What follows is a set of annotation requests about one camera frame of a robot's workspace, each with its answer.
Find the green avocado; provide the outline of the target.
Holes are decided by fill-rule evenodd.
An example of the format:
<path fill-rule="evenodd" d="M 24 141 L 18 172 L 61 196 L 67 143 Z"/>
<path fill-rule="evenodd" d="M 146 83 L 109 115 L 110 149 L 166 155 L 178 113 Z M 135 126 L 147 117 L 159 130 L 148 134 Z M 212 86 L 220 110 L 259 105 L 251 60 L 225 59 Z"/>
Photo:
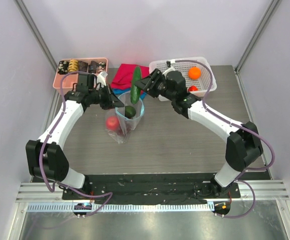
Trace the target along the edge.
<path fill-rule="evenodd" d="M 133 106 L 125 106 L 124 116 L 128 119 L 132 119 L 136 115 L 136 110 Z"/>

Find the clear zip top bag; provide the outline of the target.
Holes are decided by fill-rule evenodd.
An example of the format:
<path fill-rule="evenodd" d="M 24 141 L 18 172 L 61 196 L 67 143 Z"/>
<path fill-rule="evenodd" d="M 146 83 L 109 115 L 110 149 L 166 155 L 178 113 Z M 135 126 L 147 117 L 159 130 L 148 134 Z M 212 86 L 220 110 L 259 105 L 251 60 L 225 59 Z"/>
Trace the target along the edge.
<path fill-rule="evenodd" d="M 105 129 L 118 144 L 124 144 L 143 117 L 145 108 L 142 99 L 136 104 L 131 103 L 129 91 L 119 95 L 118 99 L 124 107 L 116 107 L 106 112 Z"/>

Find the purple grape bunch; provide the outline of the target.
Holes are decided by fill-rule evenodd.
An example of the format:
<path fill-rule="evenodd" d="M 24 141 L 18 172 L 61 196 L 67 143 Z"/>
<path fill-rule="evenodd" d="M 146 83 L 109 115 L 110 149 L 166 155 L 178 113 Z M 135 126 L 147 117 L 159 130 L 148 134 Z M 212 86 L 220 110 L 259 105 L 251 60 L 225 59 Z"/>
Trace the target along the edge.
<path fill-rule="evenodd" d="M 115 133 L 118 136 L 126 137 L 130 133 L 130 131 L 131 131 L 130 125 L 127 122 L 125 122 L 116 129 Z"/>

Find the orange fruit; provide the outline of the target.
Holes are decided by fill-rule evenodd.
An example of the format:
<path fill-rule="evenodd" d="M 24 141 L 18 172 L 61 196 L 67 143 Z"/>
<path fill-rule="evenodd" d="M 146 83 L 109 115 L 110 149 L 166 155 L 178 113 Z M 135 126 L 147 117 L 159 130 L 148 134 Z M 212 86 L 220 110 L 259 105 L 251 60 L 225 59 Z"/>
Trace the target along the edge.
<path fill-rule="evenodd" d="M 197 80 L 201 77 L 201 70 L 198 67 L 191 67 L 188 71 L 188 77 L 192 80 Z"/>

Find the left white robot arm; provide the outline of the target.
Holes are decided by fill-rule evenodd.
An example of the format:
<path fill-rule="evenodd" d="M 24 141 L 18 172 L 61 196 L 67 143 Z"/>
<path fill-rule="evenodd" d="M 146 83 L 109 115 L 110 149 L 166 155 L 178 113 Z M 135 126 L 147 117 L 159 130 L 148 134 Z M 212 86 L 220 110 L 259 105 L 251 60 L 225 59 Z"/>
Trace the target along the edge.
<path fill-rule="evenodd" d="M 105 71 L 94 74 L 77 71 L 77 83 L 67 92 L 60 89 L 62 106 L 51 125 L 37 140 L 29 140 L 26 144 L 26 155 L 29 173 L 33 177 L 43 179 L 51 192 L 54 188 L 49 181 L 62 186 L 74 188 L 79 199 L 87 199 L 91 187 L 87 177 L 69 166 L 63 152 L 64 144 L 77 120 L 91 105 L 99 105 L 104 110 L 123 107 L 124 104 L 113 93 L 106 82 Z"/>

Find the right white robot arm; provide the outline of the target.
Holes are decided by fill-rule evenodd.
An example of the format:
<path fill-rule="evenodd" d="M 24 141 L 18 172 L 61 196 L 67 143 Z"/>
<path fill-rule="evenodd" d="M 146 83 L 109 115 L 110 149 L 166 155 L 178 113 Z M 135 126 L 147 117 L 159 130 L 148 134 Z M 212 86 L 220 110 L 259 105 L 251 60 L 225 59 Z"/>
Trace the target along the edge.
<path fill-rule="evenodd" d="M 137 80 L 135 86 L 153 98 L 169 99 L 178 114 L 202 124 L 225 141 L 225 164 L 210 181 L 215 197 L 227 194 L 233 181 L 263 153 L 254 123 L 242 124 L 217 111 L 212 113 L 200 97 L 187 90 L 181 72 L 172 70 L 163 74 L 155 69 L 148 77 Z"/>

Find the red apple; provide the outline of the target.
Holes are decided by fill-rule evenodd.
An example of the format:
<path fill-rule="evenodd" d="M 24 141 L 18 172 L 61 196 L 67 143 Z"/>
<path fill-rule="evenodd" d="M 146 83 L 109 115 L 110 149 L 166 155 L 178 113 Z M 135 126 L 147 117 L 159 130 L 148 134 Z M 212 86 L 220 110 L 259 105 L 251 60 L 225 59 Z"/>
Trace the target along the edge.
<path fill-rule="evenodd" d="M 116 131 L 120 127 L 119 119 L 116 116 L 110 116 L 106 119 L 106 128 L 110 131 Z"/>

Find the green cucumber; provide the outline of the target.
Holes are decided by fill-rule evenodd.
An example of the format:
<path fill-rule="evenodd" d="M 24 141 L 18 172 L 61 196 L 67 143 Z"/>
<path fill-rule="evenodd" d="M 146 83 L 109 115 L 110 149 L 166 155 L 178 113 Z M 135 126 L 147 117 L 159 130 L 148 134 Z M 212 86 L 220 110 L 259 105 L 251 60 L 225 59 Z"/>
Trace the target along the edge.
<path fill-rule="evenodd" d="M 133 71 L 133 77 L 131 81 L 131 90 L 130 90 L 130 101 L 135 105 L 140 98 L 141 89 L 136 86 L 136 82 L 142 79 L 141 68 L 136 66 Z"/>

